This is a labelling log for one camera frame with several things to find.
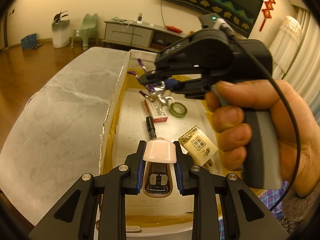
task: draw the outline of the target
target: red and white box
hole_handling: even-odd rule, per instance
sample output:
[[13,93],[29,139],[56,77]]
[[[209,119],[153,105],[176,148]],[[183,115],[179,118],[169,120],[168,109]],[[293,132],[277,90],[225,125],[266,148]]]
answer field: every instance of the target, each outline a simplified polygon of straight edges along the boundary
[[161,111],[161,106],[158,101],[151,102],[145,98],[144,104],[150,116],[153,118],[153,122],[166,122],[168,120],[168,114],[164,110]]

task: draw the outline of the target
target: plaid fabric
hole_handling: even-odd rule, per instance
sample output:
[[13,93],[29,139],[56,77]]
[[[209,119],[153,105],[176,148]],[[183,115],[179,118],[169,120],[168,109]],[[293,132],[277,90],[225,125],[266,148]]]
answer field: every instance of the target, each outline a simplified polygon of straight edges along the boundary
[[[271,208],[277,200],[284,193],[287,182],[282,182],[282,188],[279,190],[268,190],[264,195],[260,197],[260,200],[266,205],[267,208]],[[280,203],[273,211],[273,215],[280,220],[283,217],[282,203]],[[224,240],[223,220],[219,220],[220,240]]]

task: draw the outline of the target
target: green chair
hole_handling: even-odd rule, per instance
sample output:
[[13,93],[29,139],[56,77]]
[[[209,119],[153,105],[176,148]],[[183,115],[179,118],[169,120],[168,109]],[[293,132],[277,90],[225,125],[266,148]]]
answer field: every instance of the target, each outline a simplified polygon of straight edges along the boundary
[[72,41],[71,48],[73,48],[73,40],[75,37],[80,37],[82,39],[83,49],[88,49],[88,41],[89,37],[92,35],[96,36],[97,44],[98,40],[98,14],[91,16],[90,14],[86,14],[83,18],[82,25],[80,28],[73,29],[72,33]]

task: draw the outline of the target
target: charger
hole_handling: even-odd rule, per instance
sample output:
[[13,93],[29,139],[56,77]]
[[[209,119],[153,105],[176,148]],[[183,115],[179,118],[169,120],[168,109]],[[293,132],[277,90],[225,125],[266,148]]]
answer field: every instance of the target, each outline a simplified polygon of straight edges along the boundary
[[142,24],[142,13],[139,13],[137,23]]

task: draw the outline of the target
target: black marker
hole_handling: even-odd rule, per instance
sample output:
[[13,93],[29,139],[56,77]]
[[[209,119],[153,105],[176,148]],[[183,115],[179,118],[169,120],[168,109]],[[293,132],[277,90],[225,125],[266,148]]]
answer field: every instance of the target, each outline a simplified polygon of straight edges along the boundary
[[150,139],[157,138],[156,129],[153,125],[153,119],[151,116],[146,117],[147,129],[150,135]]

